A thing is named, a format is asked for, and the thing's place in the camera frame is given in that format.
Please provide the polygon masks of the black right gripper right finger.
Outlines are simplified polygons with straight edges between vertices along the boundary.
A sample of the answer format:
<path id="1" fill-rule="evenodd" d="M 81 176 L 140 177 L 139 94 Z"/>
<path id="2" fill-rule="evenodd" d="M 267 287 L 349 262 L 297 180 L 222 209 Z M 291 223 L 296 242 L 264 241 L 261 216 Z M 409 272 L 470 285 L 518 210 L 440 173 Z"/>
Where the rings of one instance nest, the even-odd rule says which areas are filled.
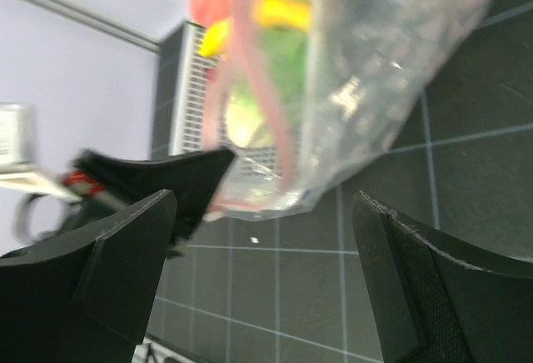
<path id="1" fill-rule="evenodd" d="M 529 362 L 532 265 L 421 224 L 365 192 L 352 225 L 386 362 Z"/>

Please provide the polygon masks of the green lettuce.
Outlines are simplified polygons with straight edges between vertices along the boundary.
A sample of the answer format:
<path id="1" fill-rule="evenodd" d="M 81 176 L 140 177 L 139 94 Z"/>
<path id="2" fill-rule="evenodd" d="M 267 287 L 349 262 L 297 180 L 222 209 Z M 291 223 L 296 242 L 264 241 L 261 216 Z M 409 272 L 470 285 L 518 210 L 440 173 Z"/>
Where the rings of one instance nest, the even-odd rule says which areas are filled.
<path id="1" fill-rule="evenodd" d="M 260 31 L 262 56 L 291 129 L 301 124 L 305 91 L 307 35 L 295 28 Z M 226 134 L 236 147 L 270 147 L 271 133 L 245 78 L 237 79 L 227 101 Z"/>

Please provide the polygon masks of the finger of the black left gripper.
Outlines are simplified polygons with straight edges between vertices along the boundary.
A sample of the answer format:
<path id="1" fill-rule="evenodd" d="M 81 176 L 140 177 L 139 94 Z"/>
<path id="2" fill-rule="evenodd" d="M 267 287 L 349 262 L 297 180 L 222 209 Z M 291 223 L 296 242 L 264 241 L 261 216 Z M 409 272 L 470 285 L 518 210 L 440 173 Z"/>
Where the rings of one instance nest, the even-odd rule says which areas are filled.
<path id="1" fill-rule="evenodd" d="M 171 191 L 177 208 L 167 253 L 183 255 L 234 157 L 225 147 L 155 161 L 121 160 L 86 149 L 73 162 L 72 189 L 85 206 L 108 211 Z"/>

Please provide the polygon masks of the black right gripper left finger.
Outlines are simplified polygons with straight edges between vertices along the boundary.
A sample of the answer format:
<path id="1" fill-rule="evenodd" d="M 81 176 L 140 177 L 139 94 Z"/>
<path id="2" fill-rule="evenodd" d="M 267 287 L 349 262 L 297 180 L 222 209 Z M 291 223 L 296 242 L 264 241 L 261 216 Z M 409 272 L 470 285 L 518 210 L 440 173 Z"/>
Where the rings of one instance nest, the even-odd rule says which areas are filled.
<path id="1" fill-rule="evenodd" d="M 4 362 L 129 362 L 143 342 L 172 237 L 161 190 L 1 259 Z"/>

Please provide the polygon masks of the pink dotted zip bag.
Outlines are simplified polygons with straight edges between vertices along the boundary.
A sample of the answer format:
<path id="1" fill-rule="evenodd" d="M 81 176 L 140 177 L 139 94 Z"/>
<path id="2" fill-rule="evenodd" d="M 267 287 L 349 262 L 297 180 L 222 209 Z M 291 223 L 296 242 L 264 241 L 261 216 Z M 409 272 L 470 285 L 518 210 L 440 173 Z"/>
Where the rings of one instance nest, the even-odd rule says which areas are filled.
<path id="1" fill-rule="evenodd" d="M 312 209 L 329 188 L 387 152 L 422 88 L 482 21 L 494 0 L 311 0 L 301 142 L 305 172 L 254 176 L 243 152 L 206 217 L 264 220 Z M 239 59 L 258 102 L 276 111 L 278 97 L 256 49 L 237 46 L 256 34 L 241 12 L 252 0 L 230 0 L 227 58 Z M 211 97 L 229 88 L 236 68 L 217 70 Z"/>

